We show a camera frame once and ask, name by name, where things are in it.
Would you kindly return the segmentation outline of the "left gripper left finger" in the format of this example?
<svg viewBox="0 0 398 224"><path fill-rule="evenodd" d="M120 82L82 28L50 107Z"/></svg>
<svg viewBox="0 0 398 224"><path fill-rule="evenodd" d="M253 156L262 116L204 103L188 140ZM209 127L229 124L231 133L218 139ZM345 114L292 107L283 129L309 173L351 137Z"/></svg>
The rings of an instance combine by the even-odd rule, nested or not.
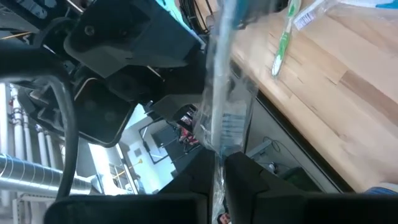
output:
<svg viewBox="0 0 398 224"><path fill-rule="evenodd" d="M55 202L44 224L211 224L215 153L202 149L159 193L74 195Z"/></svg>

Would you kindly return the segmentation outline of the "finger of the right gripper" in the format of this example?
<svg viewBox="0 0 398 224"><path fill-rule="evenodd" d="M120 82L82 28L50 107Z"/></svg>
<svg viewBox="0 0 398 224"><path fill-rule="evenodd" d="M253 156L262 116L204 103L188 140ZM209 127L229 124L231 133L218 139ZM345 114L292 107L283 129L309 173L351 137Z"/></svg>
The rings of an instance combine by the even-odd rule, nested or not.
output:
<svg viewBox="0 0 398 224"><path fill-rule="evenodd" d="M152 109L167 121L180 120L184 115L182 108L201 102L201 94L166 95L155 102Z"/></svg>
<svg viewBox="0 0 398 224"><path fill-rule="evenodd" d="M67 54L106 78L128 65L188 65L201 42L155 0L95 0L64 41Z"/></svg>

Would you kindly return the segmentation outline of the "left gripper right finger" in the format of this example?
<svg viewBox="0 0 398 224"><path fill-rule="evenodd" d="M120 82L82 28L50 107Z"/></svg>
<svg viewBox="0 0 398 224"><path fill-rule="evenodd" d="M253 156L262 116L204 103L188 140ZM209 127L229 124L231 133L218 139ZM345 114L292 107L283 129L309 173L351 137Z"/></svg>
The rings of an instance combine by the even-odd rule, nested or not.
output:
<svg viewBox="0 0 398 224"><path fill-rule="evenodd" d="M225 160L233 224L398 224L398 195L305 192L242 152Z"/></svg>

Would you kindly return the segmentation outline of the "light blue toothbrush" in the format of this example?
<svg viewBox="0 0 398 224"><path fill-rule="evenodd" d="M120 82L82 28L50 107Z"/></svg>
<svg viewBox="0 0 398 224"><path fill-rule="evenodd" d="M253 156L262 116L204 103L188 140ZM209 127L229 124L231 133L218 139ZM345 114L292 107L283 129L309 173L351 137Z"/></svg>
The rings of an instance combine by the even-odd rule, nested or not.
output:
<svg viewBox="0 0 398 224"><path fill-rule="evenodd" d="M224 164L228 156L241 152L252 115L257 88L231 66L233 42L246 26L254 0L224 0L214 16L206 53L207 76L194 133L214 156L210 224L218 224L225 198Z"/></svg>

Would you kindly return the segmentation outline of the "silver spiral air duct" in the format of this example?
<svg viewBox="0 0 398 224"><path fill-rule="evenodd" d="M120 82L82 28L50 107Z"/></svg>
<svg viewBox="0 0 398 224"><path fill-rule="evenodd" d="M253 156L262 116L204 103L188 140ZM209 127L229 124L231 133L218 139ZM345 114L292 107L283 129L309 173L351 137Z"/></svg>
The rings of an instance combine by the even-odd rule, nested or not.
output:
<svg viewBox="0 0 398 224"><path fill-rule="evenodd" d="M0 154L0 189L54 197L62 171Z"/></svg>

